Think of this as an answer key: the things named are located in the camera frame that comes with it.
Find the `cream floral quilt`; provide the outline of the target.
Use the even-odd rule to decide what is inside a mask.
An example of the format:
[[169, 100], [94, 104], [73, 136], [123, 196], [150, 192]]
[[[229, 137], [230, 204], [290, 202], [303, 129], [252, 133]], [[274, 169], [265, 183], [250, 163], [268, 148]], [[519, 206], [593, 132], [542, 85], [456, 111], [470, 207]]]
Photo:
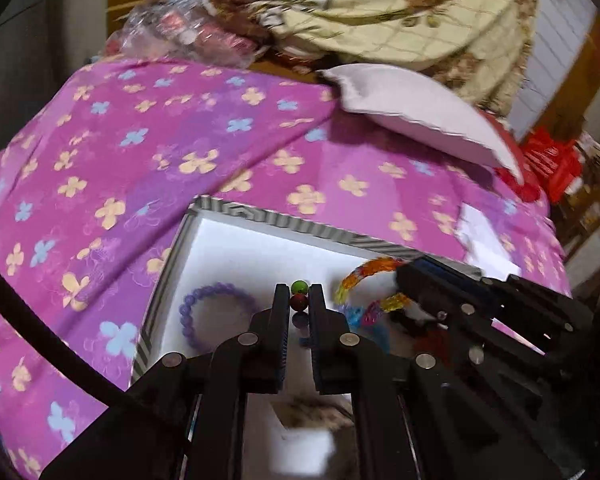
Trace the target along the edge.
[[505, 116], [532, 51], [538, 0], [206, 0], [226, 28], [292, 66], [381, 63]]

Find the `pink floral bed sheet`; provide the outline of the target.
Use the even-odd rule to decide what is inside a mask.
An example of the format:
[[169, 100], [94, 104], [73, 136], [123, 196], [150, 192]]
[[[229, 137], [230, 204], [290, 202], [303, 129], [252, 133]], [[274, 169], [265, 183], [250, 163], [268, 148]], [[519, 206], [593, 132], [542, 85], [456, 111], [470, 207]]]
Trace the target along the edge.
[[110, 382], [189, 203], [212, 194], [462, 260], [480, 209], [529, 280], [568, 294], [548, 203], [360, 115], [334, 92], [195, 63], [78, 70], [0, 154], [0, 273]]

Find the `white fluffy scrunchie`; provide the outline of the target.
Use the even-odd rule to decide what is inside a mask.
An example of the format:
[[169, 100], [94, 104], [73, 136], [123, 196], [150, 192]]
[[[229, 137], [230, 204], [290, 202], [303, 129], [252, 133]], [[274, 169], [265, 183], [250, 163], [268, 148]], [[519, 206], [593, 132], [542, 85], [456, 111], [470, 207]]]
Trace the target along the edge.
[[326, 479], [335, 441], [326, 429], [283, 429], [270, 444], [270, 471], [285, 479]]

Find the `white paper sheet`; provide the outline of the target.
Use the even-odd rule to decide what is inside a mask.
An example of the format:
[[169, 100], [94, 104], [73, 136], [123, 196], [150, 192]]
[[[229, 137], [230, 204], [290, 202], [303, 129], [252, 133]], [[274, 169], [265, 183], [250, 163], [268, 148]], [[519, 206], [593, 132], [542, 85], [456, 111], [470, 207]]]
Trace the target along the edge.
[[456, 237], [465, 247], [464, 261], [475, 266], [485, 278], [506, 281], [519, 276], [521, 268], [513, 263], [486, 216], [473, 206], [460, 206]]

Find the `clear plastic bag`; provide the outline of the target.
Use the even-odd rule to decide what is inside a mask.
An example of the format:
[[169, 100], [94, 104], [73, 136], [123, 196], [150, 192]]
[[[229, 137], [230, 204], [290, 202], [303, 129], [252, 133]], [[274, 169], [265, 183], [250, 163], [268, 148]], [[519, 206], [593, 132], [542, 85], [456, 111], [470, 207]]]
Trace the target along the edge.
[[223, 28], [200, 0], [143, 1], [118, 21], [122, 27], [107, 38], [103, 56], [247, 68], [266, 51], [265, 46]]

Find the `leopard print bow scrunchie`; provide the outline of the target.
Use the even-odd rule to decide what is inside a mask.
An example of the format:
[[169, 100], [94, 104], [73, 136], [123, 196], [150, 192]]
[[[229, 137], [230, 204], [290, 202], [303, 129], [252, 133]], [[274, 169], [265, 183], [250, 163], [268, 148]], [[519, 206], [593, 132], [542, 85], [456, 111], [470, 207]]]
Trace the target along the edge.
[[325, 429], [331, 432], [354, 426], [349, 403], [295, 396], [271, 402], [272, 409], [286, 429]]

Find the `pale pink pillow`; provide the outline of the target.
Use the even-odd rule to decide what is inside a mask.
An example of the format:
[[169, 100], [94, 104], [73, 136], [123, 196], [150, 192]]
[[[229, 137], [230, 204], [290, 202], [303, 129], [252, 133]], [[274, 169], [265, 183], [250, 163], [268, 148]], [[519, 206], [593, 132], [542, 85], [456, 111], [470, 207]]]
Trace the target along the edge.
[[341, 107], [465, 162], [504, 168], [524, 182], [518, 159], [484, 114], [437, 81], [386, 64], [322, 70], [340, 90]]

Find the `wooden shelf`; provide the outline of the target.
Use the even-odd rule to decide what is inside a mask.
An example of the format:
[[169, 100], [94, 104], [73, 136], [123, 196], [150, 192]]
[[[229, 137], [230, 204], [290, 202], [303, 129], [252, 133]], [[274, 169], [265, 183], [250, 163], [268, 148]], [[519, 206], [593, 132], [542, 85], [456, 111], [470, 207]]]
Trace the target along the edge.
[[576, 143], [582, 174], [550, 210], [556, 237], [569, 262], [600, 228], [600, 144], [588, 133]]

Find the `black scrunchie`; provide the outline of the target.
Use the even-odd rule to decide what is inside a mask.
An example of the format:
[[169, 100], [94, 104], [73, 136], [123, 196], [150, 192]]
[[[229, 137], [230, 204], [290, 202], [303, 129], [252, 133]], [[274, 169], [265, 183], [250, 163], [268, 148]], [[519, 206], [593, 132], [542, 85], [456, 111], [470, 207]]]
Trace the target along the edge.
[[404, 309], [393, 311], [389, 318], [400, 327], [400, 331], [410, 342], [411, 356], [428, 353], [446, 364], [451, 362], [449, 331], [437, 322], [410, 318]]

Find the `red plastic bag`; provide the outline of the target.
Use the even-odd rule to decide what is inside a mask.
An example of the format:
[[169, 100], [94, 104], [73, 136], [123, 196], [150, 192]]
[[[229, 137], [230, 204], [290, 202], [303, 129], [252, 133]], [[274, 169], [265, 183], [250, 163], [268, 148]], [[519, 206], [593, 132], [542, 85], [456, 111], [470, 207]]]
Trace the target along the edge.
[[548, 201], [560, 202], [569, 185], [582, 174], [576, 139], [556, 140], [540, 127], [532, 130], [520, 148]]

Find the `striped cardboard tray box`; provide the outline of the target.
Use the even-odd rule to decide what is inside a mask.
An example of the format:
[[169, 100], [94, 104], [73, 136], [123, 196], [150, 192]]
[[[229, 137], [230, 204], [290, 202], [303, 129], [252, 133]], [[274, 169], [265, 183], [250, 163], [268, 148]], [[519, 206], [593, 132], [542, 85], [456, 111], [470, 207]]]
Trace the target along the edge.
[[[367, 260], [420, 257], [412, 248], [208, 196], [188, 207], [145, 315], [133, 365], [137, 380], [169, 352], [188, 358], [214, 350], [248, 330], [271, 307], [275, 287], [302, 280], [320, 284], [326, 306], [340, 281]], [[286, 429], [271, 402], [295, 396], [349, 403], [350, 394], [320, 396], [313, 385], [304, 333], [289, 327], [286, 376], [275, 394], [251, 393], [242, 441], [246, 479], [285, 479], [270, 471], [270, 444]], [[332, 432], [335, 452], [326, 479], [358, 478], [353, 427]]]

